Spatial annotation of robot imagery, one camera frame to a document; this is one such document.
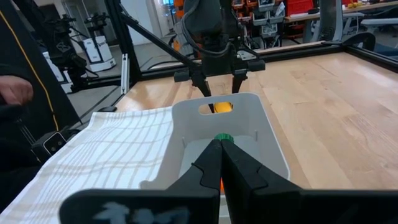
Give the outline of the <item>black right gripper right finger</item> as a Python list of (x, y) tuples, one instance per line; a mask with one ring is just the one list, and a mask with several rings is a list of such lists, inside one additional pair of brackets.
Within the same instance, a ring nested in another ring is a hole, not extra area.
[(222, 181), (232, 224), (295, 224), (300, 187), (229, 140), (222, 140)]

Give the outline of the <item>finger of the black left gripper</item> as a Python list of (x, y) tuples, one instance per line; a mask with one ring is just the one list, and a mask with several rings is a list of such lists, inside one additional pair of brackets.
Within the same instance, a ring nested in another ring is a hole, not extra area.
[(235, 70), (233, 72), (232, 94), (238, 93), (243, 81), (248, 79), (247, 69)]
[(206, 81), (206, 76), (202, 72), (193, 72), (191, 74), (192, 85), (197, 87), (204, 97), (210, 97), (211, 91)]

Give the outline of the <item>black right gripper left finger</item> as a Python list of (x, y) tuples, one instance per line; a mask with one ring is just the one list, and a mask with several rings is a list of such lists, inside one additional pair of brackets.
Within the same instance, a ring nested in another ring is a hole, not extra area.
[(168, 190), (220, 190), (223, 147), (212, 140), (190, 168)]

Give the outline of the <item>yellow toy banana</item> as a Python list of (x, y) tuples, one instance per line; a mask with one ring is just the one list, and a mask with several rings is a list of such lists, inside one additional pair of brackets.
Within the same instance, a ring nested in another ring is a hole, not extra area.
[(233, 105), (230, 102), (219, 102), (214, 104), (215, 113), (229, 113), (233, 110)]

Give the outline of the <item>orange toy carrot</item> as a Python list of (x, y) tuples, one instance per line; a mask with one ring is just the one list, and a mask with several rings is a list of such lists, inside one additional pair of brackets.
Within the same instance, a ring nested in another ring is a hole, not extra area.
[[(232, 135), (227, 134), (227, 133), (219, 133), (217, 134), (214, 139), (216, 140), (228, 140), (232, 143), (234, 143), (234, 137), (232, 137)], [(220, 189), (221, 189), (221, 193), (224, 194), (224, 185), (223, 185), (223, 179), (220, 179)]]

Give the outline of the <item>grey plastic tupperware bin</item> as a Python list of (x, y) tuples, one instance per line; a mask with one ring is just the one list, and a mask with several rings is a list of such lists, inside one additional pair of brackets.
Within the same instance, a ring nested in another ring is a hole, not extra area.
[[(214, 104), (230, 102), (229, 113), (215, 113)], [(168, 190), (198, 159), (214, 137), (227, 133), (234, 144), (261, 164), (289, 180), (290, 171), (257, 95), (201, 98), (172, 108), (173, 130), (157, 177), (144, 187), (146, 198), (134, 211), (138, 224), (218, 224), (230, 219), (220, 190)]]

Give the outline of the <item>shelf with storage bins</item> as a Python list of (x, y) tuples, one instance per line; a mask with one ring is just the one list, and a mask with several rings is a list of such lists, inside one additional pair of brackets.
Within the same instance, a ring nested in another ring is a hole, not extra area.
[(251, 49), (282, 46), (283, 0), (231, 0), (231, 3), (244, 27), (244, 39)]

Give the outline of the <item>red crate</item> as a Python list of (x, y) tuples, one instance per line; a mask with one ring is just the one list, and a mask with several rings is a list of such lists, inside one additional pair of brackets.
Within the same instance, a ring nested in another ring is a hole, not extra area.
[(310, 9), (313, 9), (313, 0), (285, 0), (285, 3), (287, 6), (287, 16), (306, 13)]

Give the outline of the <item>black robot white base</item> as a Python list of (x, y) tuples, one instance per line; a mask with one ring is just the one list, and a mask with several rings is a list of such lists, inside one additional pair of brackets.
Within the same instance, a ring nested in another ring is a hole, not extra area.
[(87, 62), (80, 57), (71, 41), (71, 25), (75, 19), (63, 14), (61, 19), (44, 20), (44, 36), (42, 37), (52, 63), (67, 72), (72, 81), (72, 92), (83, 90), (88, 81), (86, 75)]
[(117, 65), (104, 34), (108, 17), (105, 12), (102, 14), (94, 13), (84, 21), (86, 25), (89, 25), (87, 30), (90, 36), (83, 41), (83, 46), (93, 72), (110, 70)]

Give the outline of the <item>grey office chair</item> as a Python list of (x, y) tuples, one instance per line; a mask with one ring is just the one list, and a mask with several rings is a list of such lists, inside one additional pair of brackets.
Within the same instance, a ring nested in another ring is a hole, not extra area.
[[(312, 42), (326, 41), (330, 44), (357, 46), (373, 51), (376, 37), (370, 32), (359, 32), (359, 19), (364, 17), (361, 12), (343, 13), (341, 0), (319, 0), (320, 18), (315, 23)], [(349, 27), (352, 19), (357, 20), (357, 31), (353, 35), (344, 37), (345, 28)]]

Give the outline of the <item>white checked kitchen towel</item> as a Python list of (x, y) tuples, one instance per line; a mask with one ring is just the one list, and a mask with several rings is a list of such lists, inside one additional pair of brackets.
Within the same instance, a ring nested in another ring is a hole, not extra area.
[(136, 189), (154, 180), (172, 132), (170, 107), (94, 113), (42, 165), (0, 173), (0, 224), (59, 224), (58, 210), (85, 189)]

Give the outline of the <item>person's hand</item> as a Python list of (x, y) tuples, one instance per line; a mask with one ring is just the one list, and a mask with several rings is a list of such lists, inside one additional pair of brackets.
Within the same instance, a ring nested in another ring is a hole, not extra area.
[(9, 105), (24, 105), (33, 99), (33, 87), (27, 80), (12, 76), (0, 76), (0, 95)]

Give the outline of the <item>person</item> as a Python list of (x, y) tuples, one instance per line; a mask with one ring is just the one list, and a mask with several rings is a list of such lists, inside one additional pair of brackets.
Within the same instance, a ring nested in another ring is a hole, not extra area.
[[(42, 66), (32, 63), (37, 57), (27, 57), (23, 63), (11, 64), (8, 62), (11, 54), (19, 51), (19, 55), (23, 56), (26, 49), (14, 29), (1, 34), (0, 76), (12, 75), (23, 78), (30, 82), (34, 92), (38, 91), (34, 85), (42, 81), (37, 73)], [(0, 213), (21, 193), (42, 167), (30, 151), (30, 146), (21, 143), (16, 134), (14, 122), (0, 123)]]

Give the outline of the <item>white frame bracket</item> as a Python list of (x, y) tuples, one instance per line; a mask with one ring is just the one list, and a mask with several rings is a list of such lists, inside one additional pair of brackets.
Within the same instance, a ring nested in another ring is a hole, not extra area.
[(121, 64), (121, 94), (125, 95), (129, 88), (129, 57), (128, 54), (122, 54)]

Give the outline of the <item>black aluminium table frame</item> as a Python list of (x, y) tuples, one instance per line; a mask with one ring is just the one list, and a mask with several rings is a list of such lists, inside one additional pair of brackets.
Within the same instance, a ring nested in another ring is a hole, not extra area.
[[(117, 37), (120, 41), (120, 48), (124, 54), (129, 57), (129, 86), (134, 86), (138, 81), (151, 80), (156, 78), (174, 77), (176, 72), (181, 72), (187, 68), (179, 59), (186, 56), (171, 48), (168, 44), (156, 37), (153, 33), (142, 27), (137, 20), (131, 17), (123, 8), (120, 0), (105, 0), (108, 11), (110, 12), (110, 20), (116, 29)], [(129, 29), (133, 29), (140, 35), (148, 39), (150, 42), (167, 52), (170, 56), (175, 58), (181, 64), (174, 67), (157, 68), (155, 70), (141, 71), (137, 64), (137, 58), (132, 44), (132, 39), (129, 34)], [(349, 46), (342, 44), (330, 44), (323, 41), (316, 44), (313, 48), (304, 47), (293, 50), (291, 53), (281, 52), (279, 54), (259, 53), (260, 58), (266, 62), (276, 62), (281, 60), (309, 57), (314, 55), (328, 54), (331, 50), (345, 51), (353, 54), (361, 59), (376, 64), (382, 68), (388, 69), (398, 73), (398, 61), (389, 59), (374, 51), (365, 50), (357, 46)]]

